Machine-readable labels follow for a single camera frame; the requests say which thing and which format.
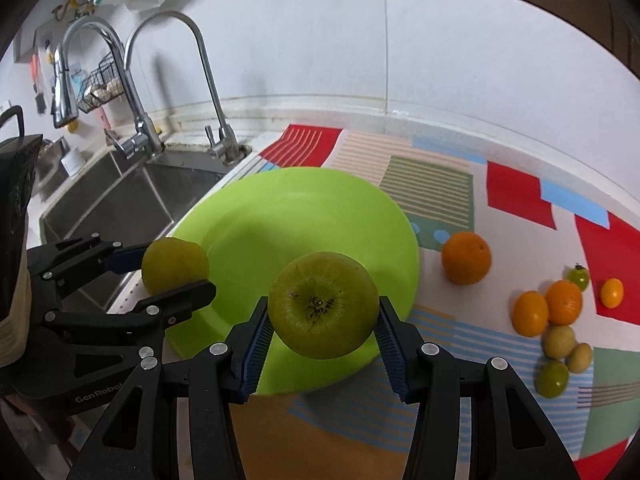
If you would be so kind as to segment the green apple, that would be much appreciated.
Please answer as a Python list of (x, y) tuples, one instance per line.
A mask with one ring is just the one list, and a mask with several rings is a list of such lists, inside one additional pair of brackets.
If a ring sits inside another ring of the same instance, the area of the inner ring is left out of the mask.
[(370, 273), (339, 252), (313, 252), (290, 262), (268, 295), (274, 331), (288, 348), (314, 360), (337, 359), (359, 349), (379, 310)]

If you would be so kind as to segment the lime green plate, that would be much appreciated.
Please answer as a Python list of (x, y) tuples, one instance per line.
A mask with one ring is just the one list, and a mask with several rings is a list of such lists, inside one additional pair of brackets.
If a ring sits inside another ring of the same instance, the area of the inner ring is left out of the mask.
[(406, 320), (420, 276), (416, 234), (400, 207), (370, 182), (329, 168), (273, 169), (229, 183), (201, 200), (172, 233), (201, 246), (213, 302), (168, 330), (191, 359), (248, 320), (282, 269), (310, 252), (361, 263)]

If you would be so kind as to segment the stainless steel sink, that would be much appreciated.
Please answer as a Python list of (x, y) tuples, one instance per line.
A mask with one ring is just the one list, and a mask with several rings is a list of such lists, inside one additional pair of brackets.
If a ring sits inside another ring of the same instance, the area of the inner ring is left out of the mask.
[(41, 216), (46, 243), (99, 234), (125, 246), (165, 236), (230, 168), (207, 153), (165, 151), (126, 160), (109, 151)]

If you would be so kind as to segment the yellow-orange small citrus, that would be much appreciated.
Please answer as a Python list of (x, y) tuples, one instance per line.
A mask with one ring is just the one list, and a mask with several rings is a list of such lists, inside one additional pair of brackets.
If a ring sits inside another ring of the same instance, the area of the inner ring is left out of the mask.
[(600, 287), (600, 301), (607, 309), (619, 307), (624, 295), (624, 284), (618, 278), (608, 278)]

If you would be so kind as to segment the chrome gooseneck faucet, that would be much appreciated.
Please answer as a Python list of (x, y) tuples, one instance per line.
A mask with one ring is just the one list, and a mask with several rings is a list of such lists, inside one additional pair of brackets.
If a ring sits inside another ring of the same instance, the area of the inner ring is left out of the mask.
[(186, 14), (175, 10), (160, 10), (147, 15), (145, 18), (137, 24), (134, 30), (129, 35), (124, 52), (124, 67), (129, 70), (131, 63), (131, 53), (134, 50), (134, 43), (137, 36), (139, 36), (142, 29), (146, 25), (149, 25), (152, 21), (160, 20), (161, 18), (174, 18), (182, 24), (185, 24), (194, 37), (196, 47), (198, 48), (198, 56), (200, 57), (201, 66), (203, 69), (205, 81), (207, 84), (210, 100), (212, 101), (215, 111), (216, 119), (218, 122), (218, 140), (215, 140), (213, 129), (211, 126), (205, 127), (205, 134), (207, 140), (209, 140), (209, 153), (215, 158), (220, 159), (225, 165), (231, 166), (236, 162), (242, 160), (245, 156), (241, 145), (236, 138), (235, 132), (231, 125), (228, 123), (227, 116), (224, 114), (224, 109), (221, 105), (221, 100), (217, 91), (216, 82), (212, 68), (210, 67), (209, 57), (206, 50), (206, 44), (202, 35), (201, 29), (198, 25), (189, 18)]

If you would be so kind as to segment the small orange mandarin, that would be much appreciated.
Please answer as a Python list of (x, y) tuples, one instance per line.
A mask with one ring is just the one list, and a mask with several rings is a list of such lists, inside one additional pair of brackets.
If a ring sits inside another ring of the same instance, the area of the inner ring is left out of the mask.
[(514, 330), (521, 336), (541, 335), (549, 323), (549, 307), (546, 298), (536, 290), (523, 292), (514, 302), (511, 321)]

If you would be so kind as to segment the green round fruit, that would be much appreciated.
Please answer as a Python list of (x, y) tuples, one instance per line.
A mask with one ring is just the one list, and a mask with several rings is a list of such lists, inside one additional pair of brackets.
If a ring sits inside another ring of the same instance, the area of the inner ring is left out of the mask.
[(535, 388), (543, 398), (554, 399), (565, 391), (569, 381), (567, 366), (561, 361), (549, 360), (538, 370)]

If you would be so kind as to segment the colourful patterned tablecloth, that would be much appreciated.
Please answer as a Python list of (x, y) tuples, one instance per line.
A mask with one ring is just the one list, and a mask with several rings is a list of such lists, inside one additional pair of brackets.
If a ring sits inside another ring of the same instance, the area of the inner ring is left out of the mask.
[[(593, 350), (588, 370), (541, 407), (584, 479), (603, 479), (639, 427), (639, 231), (565, 188), (424, 139), (291, 127), (255, 155), (243, 174), (304, 166), (305, 143), (330, 140), (323, 166), (378, 186), (401, 206), (419, 240), (421, 277), (410, 321), (454, 356), (502, 356), (527, 385), (544, 360), (540, 343), (512, 327), (513, 301), (542, 292), (576, 263), (590, 285), (574, 324)], [(454, 233), (488, 243), (492, 263), (478, 283), (450, 283), (442, 246)], [(600, 301), (608, 278), (624, 284), (615, 309)], [(232, 411), (251, 479), (398, 479), (418, 410), (390, 390), (383, 364), (310, 393), (256, 396)]]

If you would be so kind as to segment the large orange with stem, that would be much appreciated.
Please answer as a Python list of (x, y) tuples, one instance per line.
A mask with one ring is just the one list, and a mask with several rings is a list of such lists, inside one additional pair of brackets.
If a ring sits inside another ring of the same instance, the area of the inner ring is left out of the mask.
[(544, 294), (549, 308), (549, 322), (556, 326), (573, 324), (582, 313), (582, 292), (569, 280), (554, 282)]

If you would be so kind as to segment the green tomato with calyx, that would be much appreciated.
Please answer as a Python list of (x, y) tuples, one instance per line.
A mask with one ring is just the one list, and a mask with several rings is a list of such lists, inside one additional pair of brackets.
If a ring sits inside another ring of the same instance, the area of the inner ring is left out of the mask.
[(567, 281), (575, 284), (581, 292), (584, 292), (590, 284), (590, 274), (585, 266), (576, 263), (565, 275)]

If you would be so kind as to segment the small yellow-green fruit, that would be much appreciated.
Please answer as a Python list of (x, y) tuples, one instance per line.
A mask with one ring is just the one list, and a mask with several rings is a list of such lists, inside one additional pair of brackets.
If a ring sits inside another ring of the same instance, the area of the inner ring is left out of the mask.
[(565, 365), (572, 374), (582, 374), (591, 365), (593, 350), (589, 344), (581, 342), (565, 358)]

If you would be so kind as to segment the yellow-green round fruit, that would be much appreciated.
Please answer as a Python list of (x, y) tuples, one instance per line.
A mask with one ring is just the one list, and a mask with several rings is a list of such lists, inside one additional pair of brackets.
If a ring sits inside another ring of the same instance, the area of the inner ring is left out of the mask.
[(569, 325), (550, 325), (542, 337), (541, 345), (548, 359), (564, 360), (577, 346), (575, 332)]

